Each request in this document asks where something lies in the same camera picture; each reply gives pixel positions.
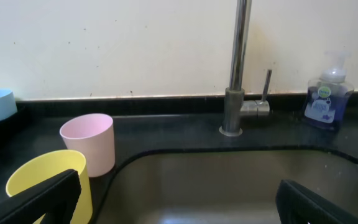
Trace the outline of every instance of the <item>white pump top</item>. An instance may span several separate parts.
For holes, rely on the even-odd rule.
[[[329,82],[344,82],[346,78],[346,69],[343,69],[345,59],[350,57],[349,52],[325,52],[325,55],[331,57],[330,69],[324,70],[321,79]]]

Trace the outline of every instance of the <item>kitchen sink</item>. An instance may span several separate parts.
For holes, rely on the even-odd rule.
[[[311,150],[155,154],[113,180],[96,223],[280,223],[275,195],[295,180],[358,218],[358,165]]]

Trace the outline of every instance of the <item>soap bottle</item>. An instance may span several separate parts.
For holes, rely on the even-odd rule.
[[[345,59],[350,54],[326,52],[333,66],[324,70],[319,78],[308,82],[308,95],[303,107],[303,121],[322,129],[337,131],[342,123],[347,100],[354,87],[345,82]]]

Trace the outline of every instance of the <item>metal faucet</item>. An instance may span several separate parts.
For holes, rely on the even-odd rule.
[[[233,53],[231,60],[230,84],[224,97],[224,119],[219,131],[226,136],[242,134],[240,118],[243,116],[269,115],[270,106],[266,101],[272,70],[267,71],[261,100],[244,101],[241,88],[244,58],[247,48],[248,28],[252,0],[237,0],[236,26],[234,29]]]

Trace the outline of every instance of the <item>wall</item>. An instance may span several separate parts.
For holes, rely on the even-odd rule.
[[[221,95],[236,0],[0,0],[0,88],[22,100]],[[243,88],[305,92],[348,50],[358,90],[358,1],[254,0]]]

